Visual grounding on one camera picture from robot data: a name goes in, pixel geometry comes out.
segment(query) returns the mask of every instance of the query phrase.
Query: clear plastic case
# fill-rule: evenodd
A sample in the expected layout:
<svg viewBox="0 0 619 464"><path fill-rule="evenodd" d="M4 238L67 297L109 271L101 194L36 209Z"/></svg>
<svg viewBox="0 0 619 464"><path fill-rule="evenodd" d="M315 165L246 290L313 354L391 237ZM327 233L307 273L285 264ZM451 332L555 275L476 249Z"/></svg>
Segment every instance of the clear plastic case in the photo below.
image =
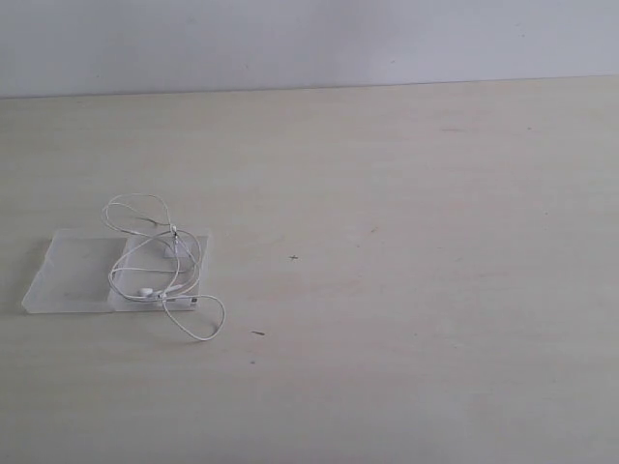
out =
<svg viewBox="0 0 619 464"><path fill-rule="evenodd" d="M200 279L205 277L208 232L196 235L200 242L199 254L202 268ZM44 262L23 298L22 305L31 313L55 312L113 312L113 311L148 311L162 310L158 304L133 303L113 292L107 281L112 265L128 247L133 247L140 237L118 234L102 229L98 231L85 229L61 229L56 231ZM141 247L126 258L124 266L146 267L162 270L174 270L176 260L165 251L166 246L152 242ZM198 256L195 245L192 254ZM181 266L187 267L189 258L181 258ZM180 274L178 283L183 283L186 274ZM169 275L155 273L134 273L121 271L115 282L120 288L137 294L141 287L162 288L169 280ZM199 293L202 282L198 281L192 292ZM170 310L192 309L192 300L169 301Z"/></svg>

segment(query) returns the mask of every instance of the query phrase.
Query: white earphones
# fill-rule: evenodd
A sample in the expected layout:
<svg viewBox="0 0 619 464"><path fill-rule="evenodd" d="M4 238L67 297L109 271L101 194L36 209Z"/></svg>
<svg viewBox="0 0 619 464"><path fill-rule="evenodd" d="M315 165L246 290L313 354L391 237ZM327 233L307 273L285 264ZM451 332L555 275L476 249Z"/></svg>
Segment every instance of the white earphones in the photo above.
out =
<svg viewBox="0 0 619 464"><path fill-rule="evenodd" d="M123 198L130 198L130 197L136 197L136 196L150 197L150 198L155 198L156 200L158 200L163 207L167 222L158 222L157 220L154 220L151 217L141 214L137 209L135 209L131 205L128 205L126 203L119 201ZM167 230L164 230L163 232L158 232L155 234L147 234L141 231L120 227L114 224L109 218L109 209L111 207L122 207L122 208L128 209L136 214L135 216L136 218L146 220L148 222L153 223L156 226L164 226L167 228ZM223 305L220 299L212 295L188 295L188 292L190 292L198 284L200 280L200 268L201 268L200 257L202 255L202 249L201 249L200 242L197 240L197 238L194 235L192 235L191 233L187 231L178 229L176 225L172 223L172 220L170 218L170 213L169 213L169 210L165 202L157 195L151 195L151 194L146 194L146 193L126 193L122 195L117 195L113 197L111 200L109 200L109 202L103 207L102 221L107 227L109 227L112 230L116 230L118 232L123 232L125 234L135 235L135 236L140 236L140 237L145 238L145 240L141 242L139 245L134 246L128 251L126 251L125 253L123 253L123 255L120 258L118 258L118 260L112 266L112 269L107 275L107 280L109 281L109 285L112 288L112 290L115 291L121 297L125 298L126 300L129 300L130 302L161 303L163 310L165 311L165 314L167 314L167 317L169 317L170 320L174 324L176 324L185 334L189 335L191 338L195 340L208 341L208 340L212 340L213 338L215 338L215 336L218 335L221 328L223 327L223 323L225 322L225 306ZM197 258L192 254L191 252L192 248L181 238L181 236L187 237L196 246L197 256L198 256ZM169 242L167 242L165 238L168 238L168 240L169 238L171 238L172 245ZM160 242L165 247L169 248L171 256L176 260L175 271L162 271L162 270L145 269L145 268L128 268L128 267L123 267L120 265L120 263L124 262L127 256L136 252L141 247L144 247L145 245L153 241ZM181 251L182 251L182 257L189 258L189 261L191 263L190 266L185 270L181 270ZM121 271L172 274L172 277L170 281L168 282L168 284L161 290L155 290L153 288L143 287L137 291L137 295L130 295L130 294L123 292L120 288L118 288L118 286L114 282L115 274ZM189 273L189 279L187 280L186 283L175 283L180 274L187 274L187 273ZM219 305L220 310L221 310L221 320L219 324L217 325L217 327L215 328L215 331L208 336L199 336L199 335L192 333L189 329L187 329L180 322L178 322L174 316L172 316L166 304L168 301L171 301L171 300L174 300L174 301L191 300L191 302L194 303L194 302L197 302L198 299L213 300Z"/></svg>

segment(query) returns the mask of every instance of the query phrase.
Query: white table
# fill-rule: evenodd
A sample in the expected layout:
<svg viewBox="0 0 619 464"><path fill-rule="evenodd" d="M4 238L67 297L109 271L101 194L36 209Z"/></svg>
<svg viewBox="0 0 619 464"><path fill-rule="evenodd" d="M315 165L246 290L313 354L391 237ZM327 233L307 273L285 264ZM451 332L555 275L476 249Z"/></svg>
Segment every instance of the white table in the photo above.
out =
<svg viewBox="0 0 619 464"><path fill-rule="evenodd" d="M618 108L619 77L0 101L0 460L617 462ZM129 191L214 232L213 342L20 308Z"/></svg>

